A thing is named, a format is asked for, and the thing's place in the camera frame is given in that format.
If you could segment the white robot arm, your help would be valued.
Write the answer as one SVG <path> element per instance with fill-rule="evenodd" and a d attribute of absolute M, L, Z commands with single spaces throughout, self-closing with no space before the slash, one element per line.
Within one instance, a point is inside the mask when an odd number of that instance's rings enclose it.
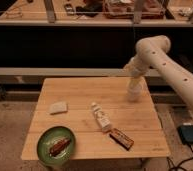
<path fill-rule="evenodd" d="M 140 39 L 135 45 L 136 55 L 125 68 L 131 77 L 139 78 L 153 67 L 193 110 L 193 74 L 167 55 L 170 47 L 171 41 L 164 35 Z"/>

